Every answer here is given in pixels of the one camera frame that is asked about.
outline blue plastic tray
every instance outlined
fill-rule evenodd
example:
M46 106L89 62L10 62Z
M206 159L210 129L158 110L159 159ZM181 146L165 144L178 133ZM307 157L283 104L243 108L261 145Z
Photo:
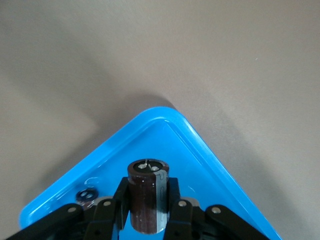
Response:
M121 178L128 175L127 166L147 158L167 162L169 175L179 180L181 195L197 199L203 210L225 205L271 240L281 240L190 123L168 107L140 113L46 189L22 210L21 227L75 203L76 193L86 187L96 187L100 196L112 196ZM128 217L120 239L158 240L163 235L164 231L156 235L136 232Z

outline brown capacitor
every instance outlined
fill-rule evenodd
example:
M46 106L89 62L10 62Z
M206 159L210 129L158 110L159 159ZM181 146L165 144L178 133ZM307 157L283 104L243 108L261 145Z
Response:
M130 219L143 234L156 234L167 225L169 165L156 159L142 159L128 166Z

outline blue tray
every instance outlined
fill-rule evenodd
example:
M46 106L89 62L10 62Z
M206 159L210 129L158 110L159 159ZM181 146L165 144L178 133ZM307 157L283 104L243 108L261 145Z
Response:
M154 107L140 113L110 139L30 202L20 214L25 228L62 205L75 203L78 191L96 187L100 196L112 196L127 166L139 159L159 159L178 178L181 195L210 205L225 205L271 240L281 240L270 223L248 198L213 152L179 112ZM156 235L136 232L128 217L120 239L159 240Z

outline gray table surface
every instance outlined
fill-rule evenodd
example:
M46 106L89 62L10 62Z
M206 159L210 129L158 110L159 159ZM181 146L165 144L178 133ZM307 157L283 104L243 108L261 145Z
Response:
M0 239L140 111L176 108L284 240L320 236L320 2L0 2Z

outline capacitor lead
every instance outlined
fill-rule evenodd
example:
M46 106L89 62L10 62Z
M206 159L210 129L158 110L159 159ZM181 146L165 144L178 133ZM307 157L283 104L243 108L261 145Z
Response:
M167 225L169 165L156 159L142 159L128 166L130 220L143 234L156 234Z

